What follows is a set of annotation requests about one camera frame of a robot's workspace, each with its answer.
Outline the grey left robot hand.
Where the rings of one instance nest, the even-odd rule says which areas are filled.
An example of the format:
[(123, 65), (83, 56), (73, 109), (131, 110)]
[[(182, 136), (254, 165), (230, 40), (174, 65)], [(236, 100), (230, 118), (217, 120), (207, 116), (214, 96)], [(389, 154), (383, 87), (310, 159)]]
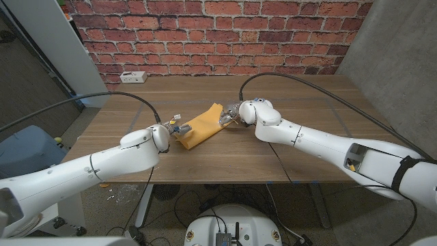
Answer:
[(175, 125), (175, 124), (170, 124), (169, 125), (169, 133), (172, 134), (176, 134), (176, 135), (185, 135), (188, 132), (190, 132), (192, 130), (192, 126), (189, 124), (184, 124), (181, 126)]

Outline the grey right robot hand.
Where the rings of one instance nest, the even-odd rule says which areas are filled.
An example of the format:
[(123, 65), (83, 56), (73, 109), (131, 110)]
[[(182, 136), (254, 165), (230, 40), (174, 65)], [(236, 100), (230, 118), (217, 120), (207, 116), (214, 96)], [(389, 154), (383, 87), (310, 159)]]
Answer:
[(225, 124), (233, 121), (243, 122), (243, 119), (240, 116), (241, 104), (242, 101), (224, 107), (223, 110), (221, 111), (218, 123), (221, 126), (224, 126)]

